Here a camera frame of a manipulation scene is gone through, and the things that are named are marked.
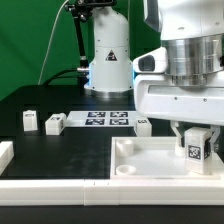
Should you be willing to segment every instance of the white robot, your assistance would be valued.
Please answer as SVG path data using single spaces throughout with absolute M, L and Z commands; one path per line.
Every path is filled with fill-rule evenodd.
M 133 91 L 132 62 L 129 59 L 129 24 L 111 7 L 93 10 L 95 58 L 90 63 L 90 95 L 117 98 Z
M 171 120 L 180 138 L 180 122 L 211 125 L 188 137 L 209 141 L 212 151 L 224 125 L 223 13 L 224 0 L 144 0 L 145 22 L 161 32 L 161 47 L 133 62 L 137 111 Z M 186 145 L 179 154 L 186 155 Z
M 84 86 L 89 95 L 120 98 L 133 91 L 133 66 L 129 58 L 129 24 L 114 11 L 116 0 L 76 0 L 67 4 L 73 15 L 80 51 L 79 72 L 89 73 Z M 94 21 L 95 57 L 88 65 L 80 21 Z

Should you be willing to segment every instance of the white foam block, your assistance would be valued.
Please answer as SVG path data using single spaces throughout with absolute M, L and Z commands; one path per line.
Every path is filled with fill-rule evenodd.
M 8 166 L 12 158 L 14 157 L 13 143 L 1 142 L 0 144 L 0 175 Z
M 66 115 L 64 113 L 61 114 L 53 114 L 46 122 L 46 135 L 60 135 L 64 130 L 66 124 Z
M 137 137 L 152 136 L 152 125 L 147 117 L 138 116 L 135 120 L 134 130 Z
M 28 110 L 23 112 L 23 128 L 24 131 L 36 131 L 37 128 L 37 112 Z

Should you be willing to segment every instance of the marker on cube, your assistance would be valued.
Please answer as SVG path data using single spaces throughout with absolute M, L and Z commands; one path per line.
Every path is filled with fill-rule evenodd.
M 66 119 L 67 117 L 64 113 L 53 114 L 45 122 L 46 135 L 60 135 L 65 128 Z
M 37 131 L 37 112 L 28 110 L 23 112 L 24 131 Z

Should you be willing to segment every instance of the silver metal part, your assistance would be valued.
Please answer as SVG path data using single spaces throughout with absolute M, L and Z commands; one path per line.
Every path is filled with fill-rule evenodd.
M 213 135 L 210 139 L 211 151 L 217 153 L 219 151 L 219 137 L 221 133 L 220 126 L 211 126 L 211 130 L 213 131 Z
M 224 35 L 162 41 L 167 50 L 167 75 L 178 86 L 206 85 L 205 74 L 221 71 Z
M 123 91 L 123 92 L 101 92 L 101 91 L 96 91 L 94 89 L 85 88 L 85 94 L 94 96 L 94 97 L 104 98 L 104 99 L 118 99 L 118 98 L 124 98 L 124 97 L 133 95 L 133 89 L 130 89 L 128 91 Z
M 80 72 L 80 73 L 89 73 L 89 68 L 88 67 L 86 67 L 86 68 L 79 67 L 79 68 L 77 68 L 77 72 Z

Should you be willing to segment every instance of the white plastic tray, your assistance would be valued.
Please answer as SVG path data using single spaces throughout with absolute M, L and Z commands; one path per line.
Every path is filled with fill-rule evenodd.
M 117 153 L 117 141 L 131 140 L 134 145 L 133 154 L 121 157 Z M 220 158 L 213 154 L 212 174 L 199 175 L 189 173 L 185 167 L 185 158 L 175 155 L 176 137 L 117 137 L 112 138 L 111 179 L 219 179 L 224 174 L 224 165 Z M 116 169 L 126 166 L 123 173 Z M 125 174 L 130 169 L 136 169 L 135 174 Z

